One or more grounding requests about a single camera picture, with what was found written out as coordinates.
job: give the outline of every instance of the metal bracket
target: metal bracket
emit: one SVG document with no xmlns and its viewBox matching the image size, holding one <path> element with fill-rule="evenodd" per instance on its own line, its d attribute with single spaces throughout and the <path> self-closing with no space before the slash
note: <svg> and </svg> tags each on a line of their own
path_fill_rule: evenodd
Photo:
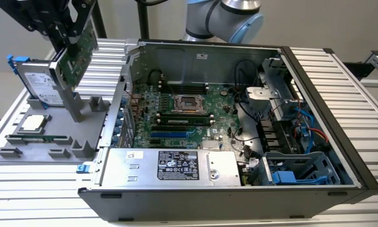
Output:
<svg viewBox="0 0 378 227">
<path fill-rule="evenodd" d="M 264 87 L 248 87 L 248 96 L 254 100 L 270 100 L 280 98 L 280 94 L 276 90 L 270 90 Z"/>
</svg>

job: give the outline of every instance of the power supply label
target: power supply label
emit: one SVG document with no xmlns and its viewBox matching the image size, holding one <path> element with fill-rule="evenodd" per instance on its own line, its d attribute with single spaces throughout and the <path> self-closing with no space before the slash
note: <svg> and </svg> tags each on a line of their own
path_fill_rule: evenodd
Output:
<svg viewBox="0 0 378 227">
<path fill-rule="evenodd" d="M 157 177 L 160 180 L 198 180 L 197 151 L 160 151 Z"/>
</svg>

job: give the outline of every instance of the white wall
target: white wall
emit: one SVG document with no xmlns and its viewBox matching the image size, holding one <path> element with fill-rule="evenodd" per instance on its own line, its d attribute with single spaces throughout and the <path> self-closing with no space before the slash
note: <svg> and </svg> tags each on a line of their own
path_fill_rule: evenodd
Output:
<svg viewBox="0 0 378 227">
<path fill-rule="evenodd" d="M 5 61 L 8 54 L 44 58 L 49 50 L 51 42 L 39 32 L 28 32 L 0 8 L 0 71 L 12 71 Z"/>
<path fill-rule="evenodd" d="M 129 10 L 115 4 L 120 17 L 133 10 L 133 0 L 120 0 Z M 186 1 L 169 0 L 149 9 L 151 38 L 181 39 L 186 21 Z M 262 0 L 265 24 L 253 44 L 292 47 L 332 48 L 344 61 L 361 61 L 370 50 L 378 49 L 378 0 Z M 117 29 L 124 29 L 123 19 Z M 129 23 L 139 20 L 129 17 Z M 125 26 L 117 38 L 139 35 L 139 28 Z"/>
<path fill-rule="evenodd" d="M 140 38 L 137 3 L 133 0 L 99 0 L 108 38 Z"/>
</svg>

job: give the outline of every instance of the blue tab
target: blue tab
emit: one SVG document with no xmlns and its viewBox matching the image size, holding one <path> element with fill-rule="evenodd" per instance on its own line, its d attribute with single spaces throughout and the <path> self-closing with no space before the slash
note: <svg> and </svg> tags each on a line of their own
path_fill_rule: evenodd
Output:
<svg viewBox="0 0 378 227">
<path fill-rule="evenodd" d="M 19 56 L 13 60 L 17 61 L 17 62 L 28 62 L 28 61 L 31 61 L 31 58 L 24 57 L 24 56 Z"/>
<path fill-rule="evenodd" d="M 293 171 L 277 171 L 272 174 L 276 184 L 294 184 L 297 183 Z"/>
<path fill-rule="evenodd" d="M 88 174 L 89 173 L 89 165 L 77 165 L 76 173 Z"/>
</svg>

